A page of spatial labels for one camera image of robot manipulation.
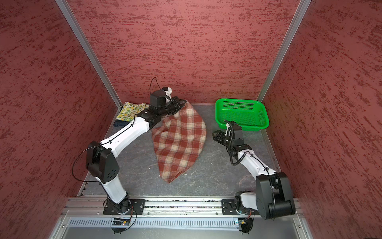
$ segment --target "plaid cloth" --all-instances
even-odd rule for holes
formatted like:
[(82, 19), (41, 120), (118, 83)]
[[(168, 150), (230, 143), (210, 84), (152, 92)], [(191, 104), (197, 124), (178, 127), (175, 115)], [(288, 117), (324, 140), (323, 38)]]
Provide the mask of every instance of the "plaid cloth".
[(206, 125), (202, 117), (187, 102), (175, 115), (163, 119), (163, 125), (152, 130), (159, 173), (172, 182), (189, 169), (206, 141)]

